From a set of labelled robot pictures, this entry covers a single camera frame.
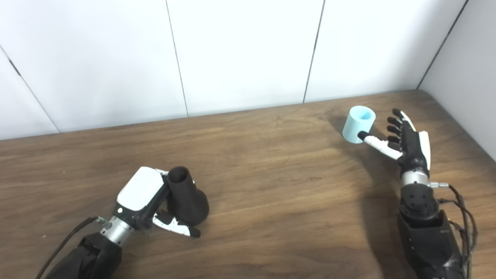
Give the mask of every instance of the light blue cup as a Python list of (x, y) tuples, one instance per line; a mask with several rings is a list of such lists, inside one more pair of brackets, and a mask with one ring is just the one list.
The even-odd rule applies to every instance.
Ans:
[(368, 107), (354, 106), (348, 114), (346, 124), (343, 128), (343, 137), (351, 143), (362, 143), (358, 138), (358, 132), (370, 132), (375, 121), (375, 112)]

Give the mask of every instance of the metal connector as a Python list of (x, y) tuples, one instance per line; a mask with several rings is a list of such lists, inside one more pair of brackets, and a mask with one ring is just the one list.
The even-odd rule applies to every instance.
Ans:
[(102, 225), (105, 229), (110, 229), (112, 227), (112, 223), (108, 222), (105, 218), (98, 216), (98, 219), (95, 220), (98, 224)]
[(446, 182), (429, 182), (429, 187), (431, 188), (447, 188), (449, 183)]

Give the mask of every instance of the robotic hand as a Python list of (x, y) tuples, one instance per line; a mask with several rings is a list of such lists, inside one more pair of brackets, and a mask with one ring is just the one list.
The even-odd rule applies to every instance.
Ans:
[[(475, 247), (477, 229), (473, 216), (466, 210), (463, 198), (447, 183), (429, 182), (431, 148), (427, 132), (417, 132), (410, 118), (393, 109), (395, 117), (388, 117), (392, 124), (387, 130), (395, 136), (379, 140), (364, 131), (358, 137), (381, 153), (397, 160), (401, 167), (401, 197), (397, 217), (398, 228), (407, 261), (419, 279), (470, 278), (471, 252)], [(433, 188), (451, 188), (458, 201), (436, 200)], [(453, 202), (462, 209), (465, 229), (450, 221), (439, 205)], [(466, 214), (473, 226), (470, 244)], [(450, 224), (453, 224), (464, 241), (461, 254)]]
[[(168, 211), (159, 211), (167, 201)], [(117, 196), (113, 217), (88, 218), (65, 239), (37, 276), (43, 271), (68, 239), (86, 224), (97, 221), (104, 228), (86, 235), (77, 248), (58, 262), (46, 279), (108, 279), (121, 263), (122, 246), (135, 230), (156, 225), (178, 234), (200, 237), (193, 226), (204, 221), (209, 212), (205, 193), (196, 188), (185, 167), (162, 171), (141, 167)]]

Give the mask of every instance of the wooden table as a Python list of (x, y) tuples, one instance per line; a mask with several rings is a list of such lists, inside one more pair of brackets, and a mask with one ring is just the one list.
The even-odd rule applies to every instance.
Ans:
[[(494, 278), (496, 163), (422, 91), (0, 141), (0, 278), (34, 278), (75, 225), (110, 217), (140, 166), (178, 165), (208, 196), (202, 237), (135, 233), (113, 278), (414, 278), (396, 227), (396, 163), (340, 135), (359, 104), (376, 112), (380, 137), (394, 107), (430, 133), (432, 180), (457, 187), (478, 222), (473, 278)], [(98, 230), (84, 228), (55, 261)]]

